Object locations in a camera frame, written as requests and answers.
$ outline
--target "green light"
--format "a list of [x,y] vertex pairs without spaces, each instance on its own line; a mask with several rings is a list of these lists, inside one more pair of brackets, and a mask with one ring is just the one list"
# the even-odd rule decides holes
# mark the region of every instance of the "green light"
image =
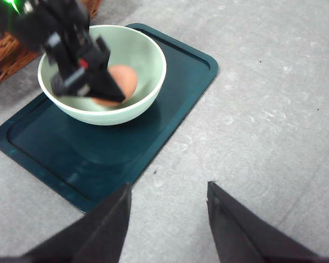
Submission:
[[18,8],[17,8],[16,4],[15,4],[15,0],[4,0],[4,1],[5,1],[6,3],[11,4],[12,7],[16,10],[16,12],[17,12],[17,13],[20,13],[20,12],[18,11]]

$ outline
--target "bowl rim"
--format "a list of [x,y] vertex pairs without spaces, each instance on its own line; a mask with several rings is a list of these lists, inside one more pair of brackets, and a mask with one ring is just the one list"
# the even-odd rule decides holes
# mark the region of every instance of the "bowl rim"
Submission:
[[150,38],[149,36],[145,35],[144,33],[140,32],[138,30],[135,30],[135,29],[132,29],[132,28],[126,27],[126,26],[119,26],[119,25],[95,25],[95,26],[91,26],[90,28],[98,28],[98,27],[118,27],[118,28],[122,28],[122,29],[126,29],[126,30],[136,32],[136,33],[142,35],[143,37],[145,37],[146,39],[148,39],[156,47],[157,51],[159,52],[159,54],[161,56],[163,70],[162,70],[161,77],[158,80],[155,88],[146,97],[144,97],[141,100],[137,101],[136,103],[131,104],[131,105],[129,105],[127,107],[124,107],[124,108],[118,108],[118,109],[109,110],[109,111],[80,110],[80,109],[71,107],[69,105],[66,105],[66,104],[60,102],[54,96],[52,96],[52,94],[46,89],[46,87],[43,83],[42,74],[41,74],[43,60],[46,59],[46,53],[44,53],[44,55],[40,59],[39,66],[38,66],[38,81],[39,81],[40,87],[43,90],[43,92],[45,93],[45,95],[49,99],[51,99],[51,101],[53,103],[55,103],[59,107],[62,107],[64,109],[68,110],[68,111],[71,111],[73,113],[79,113],[79,114],[82,114],[82,115],[98,116],[98,115],[115,115],[115,114],[118,114],[118,113],[131,111],[132,109],[138,107],[139,105],[145,103],[146,101],[149,101],[153,96],[156,95],[156,93],[158,93],[160,91],[160,89],[162,87],[162,84],[163,84],[163,81],[164,81],[165,76],[166,76],[166,72],[167,72],[167,62],[166,62],[165,55],[164,55],[162,49],[160,48],[160,46],[152,38]]

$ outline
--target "brown egg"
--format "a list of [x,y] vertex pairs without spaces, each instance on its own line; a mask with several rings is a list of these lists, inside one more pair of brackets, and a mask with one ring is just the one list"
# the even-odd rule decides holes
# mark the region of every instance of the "brown egg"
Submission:
[[[133,95],[137,87],[138,78],[136,72],[131,67],[125,65],[110,66],[108,68],[108,71],[114,78],[119,88],[122,90],[123,94],[125,95],[126,99],[122,101],[125,102]],[[97,104],[108,107],[115,107],[121,104],[121,102],[103,100],[98,98],[92,98],[92,100]]]

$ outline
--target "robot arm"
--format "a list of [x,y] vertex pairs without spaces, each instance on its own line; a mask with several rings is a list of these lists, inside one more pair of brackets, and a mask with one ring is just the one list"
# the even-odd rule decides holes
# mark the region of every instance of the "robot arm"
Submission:
[[33,51],[44,49],[59,72],[51,79],[56,96],[125,99],[109,72],[110,51],[89,34],[88,10],[78,0],[0,0],[0,31]]

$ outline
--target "bowl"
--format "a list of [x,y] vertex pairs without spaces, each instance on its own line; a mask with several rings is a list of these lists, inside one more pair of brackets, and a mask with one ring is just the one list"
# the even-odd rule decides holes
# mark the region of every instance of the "bowl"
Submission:
[[138,117],[155,101],[165,79],[167,65],[161,48],[147,35],[124,26],[91,26],[90,35],[93,39],[101,36],[111,50],[109,66],[122,64],[136,71],[138,84],[132,97],[117,107],[101,106],[86,97],[57,97],[50,79],[58,67],[49,64],[46,54],[38,67],[43,92],[62,111],[85,123],[116,125]]

